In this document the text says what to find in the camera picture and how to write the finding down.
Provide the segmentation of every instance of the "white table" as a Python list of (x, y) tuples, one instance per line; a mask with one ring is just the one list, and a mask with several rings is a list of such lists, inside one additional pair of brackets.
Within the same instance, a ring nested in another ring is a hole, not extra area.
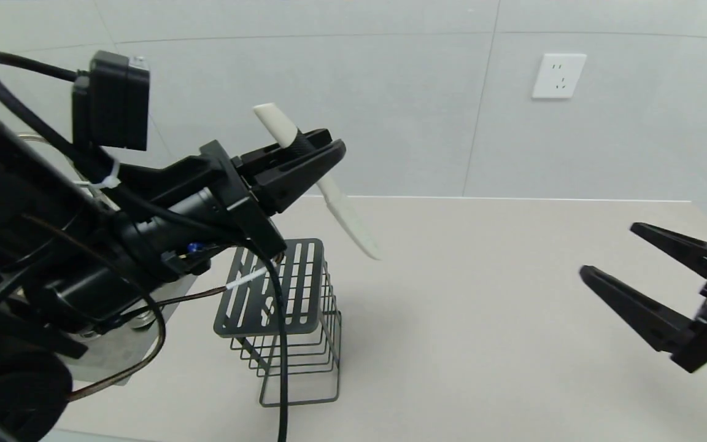
[[(707, 366), (653, 352), (578, 277), (594, 264), (688, 316), (702, 280), (628, 232), (707, 240), (688, 203), (357, 198), (385, 260), (360, 254), (320, 198), (276, 221), (325, 243), (344, 317), (336, 403), (292, 408), (288, 439), (707, 440)], [(220, 285), (232, 252), (191, 292)], [(162, 354), (57, 425), (165, 442), (274, 440), (277, 409), (212, 331), (218, 297), (168, 322)]]

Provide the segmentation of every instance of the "electrical outlet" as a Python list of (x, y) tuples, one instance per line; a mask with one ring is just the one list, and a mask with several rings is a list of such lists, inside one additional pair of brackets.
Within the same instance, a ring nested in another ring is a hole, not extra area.
[(586, 58), (584, 53), (545, 53), (532, 97), (572, 98)]

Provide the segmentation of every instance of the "metal wire basket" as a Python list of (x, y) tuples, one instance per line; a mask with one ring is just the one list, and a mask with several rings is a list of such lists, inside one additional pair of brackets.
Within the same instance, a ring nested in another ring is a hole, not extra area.
[[(285, 324), (290, 405), (332, 402), (339, 397), (342, 314), (317, 239), (286, 241), (280, 264), (285, 301)], [(228, 280), (255, 271), (261, 264), (247, 249), (236, 249)], [(280, 338), (274, 290), (265, 275), (226, 291), (214, 321), (214, 331), (231, 338), (230, 348), (255, 370), (261, 383), (259, 402), (278, 406)]]

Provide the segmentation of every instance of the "white zip tie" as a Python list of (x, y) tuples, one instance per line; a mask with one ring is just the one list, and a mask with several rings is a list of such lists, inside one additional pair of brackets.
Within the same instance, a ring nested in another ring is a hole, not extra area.
[(118, 166), (120, 166), (120, 163), (118, 162), (118, 159), (112, 159), (113, 167), (110, 168), (110, 175), (106, 176), (106, 178), (104, 178), (101, 182), (92, 182), (89, 187), (97, 188), (99, 190), (99, 188), (114, 188), (122, 184), (120, 179), (118, 179)]

